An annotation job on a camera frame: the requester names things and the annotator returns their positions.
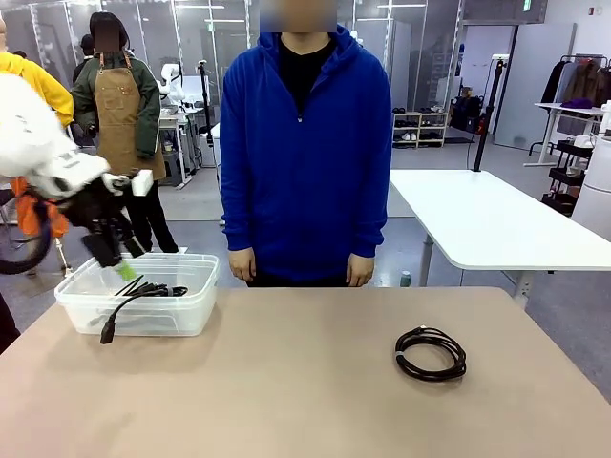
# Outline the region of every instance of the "brown table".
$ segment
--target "brown table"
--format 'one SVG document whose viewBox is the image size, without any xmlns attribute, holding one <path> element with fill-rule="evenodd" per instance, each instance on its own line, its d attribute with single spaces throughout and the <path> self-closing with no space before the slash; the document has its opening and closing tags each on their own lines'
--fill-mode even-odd
<svg viewBox="0 0 611 458">
<path fill-rule="evenodd" d="M 395 366 L 437 326 L 462 382 Z M 413 358 L 433 366 L 434 350 Z M 488 288 L 235 290 L 195 339 L 73 331 L 53 307 L 0 358 L 7 458 L 609 456 L 611 406 L 509 296 Z"/>
</svg>

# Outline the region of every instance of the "black hair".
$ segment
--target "black hair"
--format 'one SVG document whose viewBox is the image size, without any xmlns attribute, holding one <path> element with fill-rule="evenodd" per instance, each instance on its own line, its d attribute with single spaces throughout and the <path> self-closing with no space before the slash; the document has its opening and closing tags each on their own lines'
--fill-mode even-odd
<svg viewBox="0 0 611 458">
<path fill-rule="evenodd" d="M 85 55 L 94 55 L 94 38 L 86 34 L 80 40 L 80 48 Z"/>
<path fill-rule="evenodd" d="M 95 29 L 104 27 L 107 24 L 118 26 L 118 45 L 122 49 L 125 48 L 125 45 L 127 45 L 130 41 L 130 36 L 127 34 L 127 31 L 125 30 L 125 27 L 120 19 L 111 12 L 103 11 L 92 14 L 92 17 L 89 20 L 89 32 L 92 35 L 93 40 L 95 40 Z"/>
</svg>

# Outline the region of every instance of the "black pole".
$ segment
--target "black pole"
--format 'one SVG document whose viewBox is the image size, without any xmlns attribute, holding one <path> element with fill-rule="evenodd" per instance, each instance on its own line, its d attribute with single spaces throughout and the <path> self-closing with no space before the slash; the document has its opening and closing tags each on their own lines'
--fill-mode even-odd
<svg viewBox="0 0 611 458">
<path fill-rule="evenodd" d="M 208 146 L 212 146 L 214 142 L 212 141 L 212 126 L 210 125 L 210 108 L 208 106 L 208 93 L 206 92 L 206 71 L 203 67 L 203 64 L 205 64 L 205 60 L 201 60 L 198 63 L 198 70 L 200 71 L 201 90 L 203 93 L 203 113 L 206 116 L 206 129 L 208 130 L 206 142 L 208 143 Z"/>
<path fill-rule="evenodd" d="M 502 60 L 496 62 L 496 70 L 495 70 L 495 81 L 493 82 L 493 89 L 490 92 L 490 101 L 488 102 L 488 106 L 486 107 L 486 113 L 484 114 L 484 126 L 483 132 L 479 137 L 479 145 L 477 146 L 477 155 L 475 156 L 475 165 L 474 172 L 481 172 L 479 168 L 481 165 L 481 158 L 484 156 L 484 148 L 486 147 L 486 138 L 488 137 L 488 129 L 490 128 L 490 120 L 493 117 L 493 111 L 495 110 L 495 99 L 496 92 L 498 91 L 498 83 L 500 82 L 500 76 L 503 74 L 503 64 Z"/>
</svg>

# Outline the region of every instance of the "purple cloth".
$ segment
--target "purple cloth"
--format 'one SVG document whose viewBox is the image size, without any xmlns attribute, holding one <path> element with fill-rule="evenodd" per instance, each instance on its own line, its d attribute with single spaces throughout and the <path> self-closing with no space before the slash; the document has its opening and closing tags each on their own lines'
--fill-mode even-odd
<svg viewBox="0 0 611 458">
<path fill-rule="evenodd" d="M 560 105 L 562 108 L 576 108 L 582 110 L 589 110 L 594 107 L 592 100 L 589 98 L 575 98 L 573 100 L 569 100 L 568 102 L 564 102 Z"/>
</svg>

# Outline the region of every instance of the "black tray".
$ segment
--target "black tray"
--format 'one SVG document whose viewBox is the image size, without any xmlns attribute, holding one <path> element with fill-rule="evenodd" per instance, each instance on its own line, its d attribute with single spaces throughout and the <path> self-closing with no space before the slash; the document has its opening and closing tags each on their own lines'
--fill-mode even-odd
<svg viewBox="0 0 611 458">
<path fill-rule="evenodd" d="M 569 176 L 566 175 L 566 169 L 564 167 L 550 169 L 550 178 L 559 181 L 560 183 L 568 184 L 569 186 L 581 186 L 585 180 L 585 173 L 581 172 L 581 175 Z"/>
<path fill-rule="evenodd" d="M 594 151 L 594 148 L 578 148 L 577 146 L 569 143 L 568 140 L 559 141 L 556 145 L 556 149 L 571 156 L 577 156 L 584 159 L 591 158 L 592 152 Z"/>
<path fill-rule="evenodd" d="M 570 217 L 573 215 L 573 210 L 575 210 L 575 204 L 577 203 L 577 198 L 574 198 L 570 194 L 565 193 L 557 193 L 554 195 L 546 194 L 543 196 L 541 200 L 548 207 L 553 208 L 559 213 Z"/>
</svg>

